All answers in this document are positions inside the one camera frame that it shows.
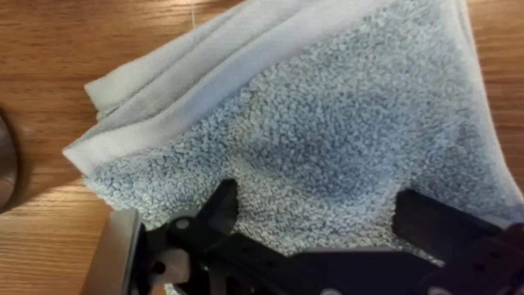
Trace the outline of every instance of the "metal surface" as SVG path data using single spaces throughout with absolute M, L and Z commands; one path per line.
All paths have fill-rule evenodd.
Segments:
M 0 115 L 0 210 L 10 202 L 18 175 L 18 159 L 13 138 Z
M 100 236 L 82 295 L 129 293 L 131 267 L 139 236 L 141 218 L 136 210 L 111 213 Z

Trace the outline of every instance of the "wooden table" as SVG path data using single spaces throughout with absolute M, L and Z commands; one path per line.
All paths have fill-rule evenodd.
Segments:
M 0 293 L 79 293 L 106 205 L 61 149 L 95 123 L 82 85 L 239 0 L 0 0 L 0 108 L 23 179 L 0 215 Z M 524 2 L 470 0 L 493 116 L 524 187 Z

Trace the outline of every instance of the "wood grain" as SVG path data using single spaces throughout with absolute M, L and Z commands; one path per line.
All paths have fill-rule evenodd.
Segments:
M 23 156 L 0 215 L 0 293 L 79 293 L 106 205 L 61 149 L 95 123 L 82 85 L 239 0 L 0 0 L 0 108 Z M 524 2 L 470 0 L 493 118 L 524 187 Z

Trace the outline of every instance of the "folded towel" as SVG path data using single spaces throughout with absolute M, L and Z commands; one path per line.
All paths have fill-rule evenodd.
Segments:
M 195 51 L 211 52 L 213 36 L 255 3 L 215 23 Z M 285 254 L 406 249 L 390 229 L 403 188 L 481 218 L 522 220 L 463 2 L 288 3 L 296 7 L 197 74 L 187 51 L 169 69 L 149 67 L 149 56 L 98 80 L 118 89 L 141 62 L 152 72 L 115 90 L 113 113 L 64 151 L 87 185 L 154 228 L 236 179 L 237 229 Z M 111 90 L 98 93 L 103 102 Z

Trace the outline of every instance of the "towel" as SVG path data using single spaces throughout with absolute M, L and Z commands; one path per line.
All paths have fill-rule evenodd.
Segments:
M 404 188 L 522 220 L 462 0 L 257 3 L 190 33 L 206 31 L 159 57 L 170 66 L 149 64 L 152 52 L 87 87 L 111 111 L 64 154 L 115 210 L 156 228 L 236 179 L 237 231 L 283 254 L 409 249 L 390 228 Z M 192 54 L 234 39 L 241 13 L 282 16 L 198 64 Z

